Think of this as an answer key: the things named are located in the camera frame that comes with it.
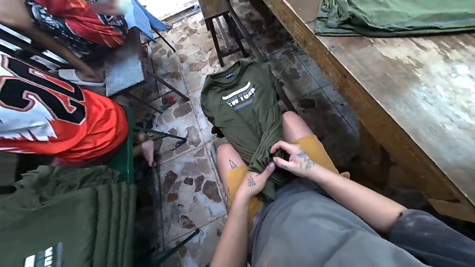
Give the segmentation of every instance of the dirty floor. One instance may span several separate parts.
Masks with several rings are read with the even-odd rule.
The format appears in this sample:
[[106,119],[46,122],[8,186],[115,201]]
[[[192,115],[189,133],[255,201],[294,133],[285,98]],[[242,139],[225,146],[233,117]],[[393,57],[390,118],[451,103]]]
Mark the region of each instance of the dirty floor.
[[[335,165],[347,166],[357,153],[356,114],[278,20],[264,29],[262,18],[249,3],[232,2],[257,47],[269,59],[274,75],[281,78],[299,115],[322,141]],[[164,138],[157,151],[155,188],[160,192],[158,202],[161,206],[157,214],[157,239],[161,249],[172,248],[199,228],[199,235],[162,266],[204,267],[212,259],[226,222],[227,207],[211,157],[216,136],[211,133],[212,125],[201,110],[200,94],[207,74],[230,67],[242,59],[242,55],[225,57],[225,67],[219,66],[211,34],[206,30],[201,13],[175,23],[173,29],[163,35],[177,52],[173,53],[161,40],[152,44],[153,67],[190,101],[179,101],[163,114],[145,111],[155,130],[188,138],[186,144],[178,148],[175,148],[176,139]],[[218,37],[224,46],[219,33]],[[140,90],[149,99],[154,99],[155,86],[151,82],[146,89]],[[161,100],[152,103],[157,107],[162,104]]]

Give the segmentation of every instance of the t-shirt graphic print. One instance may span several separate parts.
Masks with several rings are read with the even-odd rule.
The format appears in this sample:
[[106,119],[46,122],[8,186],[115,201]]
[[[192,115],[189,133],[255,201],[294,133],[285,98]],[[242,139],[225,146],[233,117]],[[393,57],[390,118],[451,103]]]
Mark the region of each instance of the t-shirt graphic print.
[[247,82],[247,85],[227,96],[223,96],[223,100],[234,110],[239,110],[247,105],[252,104],[254,99],[255,85]]

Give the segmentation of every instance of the hand tattoo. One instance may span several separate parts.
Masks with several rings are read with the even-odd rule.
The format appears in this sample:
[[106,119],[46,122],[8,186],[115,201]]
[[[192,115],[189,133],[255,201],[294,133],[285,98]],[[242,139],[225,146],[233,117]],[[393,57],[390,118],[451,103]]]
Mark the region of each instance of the hand tattoo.
[[304,152],[303,150],[301,150],[301,151],[297,154],[297,156],[298,156],[299,158],[304,159],[304,164],[305,164],[305,169],[306,169],[306,170],[312,168],[312,167],[315,165],[315,162],[314,162],[313,160],[311,160],[311,159],[307,156],[307,154],[305,154],[305,152]]
[[249,178],[249,179],[247,180],[247,185],[248,185],[248,186],[255,186],[256,183],[254,182],[254,178],[252,178],[252,177]]
[[232,160],[229,160],[229,164],[231,165],[231,169],[234,169],[237,167],[237,165]]

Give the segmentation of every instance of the hand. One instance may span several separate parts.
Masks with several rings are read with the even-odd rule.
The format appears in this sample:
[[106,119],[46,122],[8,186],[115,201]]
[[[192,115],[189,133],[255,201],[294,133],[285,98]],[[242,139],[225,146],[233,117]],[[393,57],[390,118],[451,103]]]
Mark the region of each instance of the hand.
[[290,158],[289,161],[285,161],[282,158],[274,157],[274,163],[280,168],[286,169],[297,176],[308,178],[312,172],[312,167],[317,164],[305,154],[303,149],[296,144],[278,141],[271,147],[270,152],[275,153],[279,148],[287,151],[287,153],[290,154]]
[[247,172],[244,181],[239,186],[236,192],[236,199],[248,201],[251,197],[257,195],[266,184],[269,176],[274,172],[276,165],[271,162],[266,169],[261,173]]

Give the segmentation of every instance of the jersey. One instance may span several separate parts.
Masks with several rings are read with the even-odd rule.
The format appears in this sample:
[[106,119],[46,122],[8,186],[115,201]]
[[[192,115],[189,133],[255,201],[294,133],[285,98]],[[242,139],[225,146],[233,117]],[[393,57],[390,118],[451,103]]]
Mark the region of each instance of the jersey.
[[0,58],[0,151],[77,162],[127,137],[125,112],[114,101],[1,52]]

